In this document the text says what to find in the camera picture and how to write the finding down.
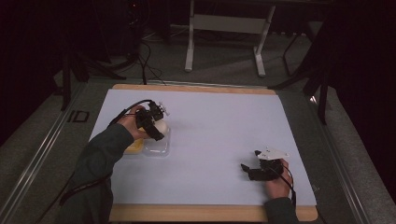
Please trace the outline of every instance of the sleeve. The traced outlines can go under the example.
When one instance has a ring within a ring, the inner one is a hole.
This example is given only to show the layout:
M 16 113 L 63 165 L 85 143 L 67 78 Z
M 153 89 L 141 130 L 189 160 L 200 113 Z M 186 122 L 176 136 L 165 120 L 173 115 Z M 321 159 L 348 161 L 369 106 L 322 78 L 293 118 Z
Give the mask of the sleeve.
M 68 189 L 111 174 L 114 164 L 133 142 L 131 134 L 118 123 L 96 135 L 79 155 Z M 108 179 L 70 197 L 61 207 L 54 223 L 107 223 L 112 204 L 113 194 Z
M 289 198 L 277 198 L 264 204 L 270 224 L 299 223 L 294 206 Z

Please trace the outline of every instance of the black chair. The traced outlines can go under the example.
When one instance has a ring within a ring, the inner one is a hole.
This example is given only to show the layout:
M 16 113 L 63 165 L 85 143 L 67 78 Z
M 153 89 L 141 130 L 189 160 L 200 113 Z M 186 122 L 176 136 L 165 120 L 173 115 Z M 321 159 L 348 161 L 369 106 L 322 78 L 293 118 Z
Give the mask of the black chair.
M 306 22 L 303 25 L 303 28 L 301 29 L 301 31 L 299 31 L 299 33 L 297 33 L 294 38 L 290 41 L 288 47 L 285 49 L 285 51 L 283 52 L 282 55 L 282 60 L 283 63 L 285 64 L 286 67 L 286 73 L 288 74 L 288 76 L 293 76 L 293 74 L 295 74 L 295 72 L 293 74 L 290 73 L 289 67 L 288 67 L 288 63 L 286 61 L 286 53 L 289 50 L 289 48 L 291 47 L 291 45 L 294 43 L 294 41 L 297 39 L 297 37 L 299 37 L 302 34 L 306 34 L 306 36 L 308 37 L 308 39 L 312 42 L 314 42 L 315 38 L 318 35 L 318 32 L 320 30 L 320 27 L 322 25 L 322 21 L 309 21 Z

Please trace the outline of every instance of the person's left hand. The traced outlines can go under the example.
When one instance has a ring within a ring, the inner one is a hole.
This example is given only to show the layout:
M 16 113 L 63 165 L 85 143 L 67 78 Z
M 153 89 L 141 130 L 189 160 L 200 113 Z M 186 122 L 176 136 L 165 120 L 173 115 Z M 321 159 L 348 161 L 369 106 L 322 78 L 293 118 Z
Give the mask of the person's left hand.
M 126 130 L 128 130 L 134 140 L 137 140 L 139 138 L 149 138 L 149 135 L 146 132 L 138 130 L 136 126 L 136 111 L 144 108 L 145 107 L 143 107 L 142 105 L 134 106 L 128 114 L 126 114 L 125 116 L 120 118 L 119 121 L 117 121 L 118 124 L 121 124 L 126 128 Z

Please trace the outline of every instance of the chair leg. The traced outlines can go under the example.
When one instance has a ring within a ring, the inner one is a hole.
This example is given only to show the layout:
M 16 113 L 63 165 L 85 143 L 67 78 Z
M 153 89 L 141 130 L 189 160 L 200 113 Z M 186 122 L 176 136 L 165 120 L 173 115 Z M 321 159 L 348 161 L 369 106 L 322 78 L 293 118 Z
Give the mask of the chair leg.
M 294 43 L 294 41 L 297 39 L 297 37 L 299 35 L 300 34 L 296 34 L 294 36 L 294 38 L 290 41 L 290 43 L 288 44 L 288 47 L 285 49 L 285 51 L 283 52 L 283 55 L 282 55 L 283 64 L 285 65 L 286 73 L 288 74 L 289 77 L 290 77 L 290 70 L 289 70 L 288 62 L 286 61 L 286 52 L 289 50 L 289 48 L 291 47 L 291 45 Z

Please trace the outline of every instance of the white desk frame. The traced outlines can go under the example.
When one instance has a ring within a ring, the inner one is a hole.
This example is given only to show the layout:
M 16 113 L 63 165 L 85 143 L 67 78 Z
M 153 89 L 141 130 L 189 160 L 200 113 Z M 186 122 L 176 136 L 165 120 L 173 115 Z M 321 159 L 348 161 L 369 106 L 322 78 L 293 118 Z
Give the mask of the white desk frame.
M 252 19 L 252 18 L 235 18 L 202 15 L 194 13 L 194 0 L 191 0 L 190 6 L 190 30 L 189 30 L 189 45 L 187 48 L 187 58 L 185 71 L 192 71 L 192 62 L 194 54 L 194 29 L 198 30 L 212 30 L 224 32 L 238 32 L 246 34 L 260 34 L 260 42 L 253 48 L 254 57 L 256 59 L 256 66 L 259 77 L 265 77 L 264 65 L 262 62 L 262 46 L 267 37 L 268 30 L 271 25 L 272 17 L 275 12 L 275 6 L 271 6 L 266 19 Z

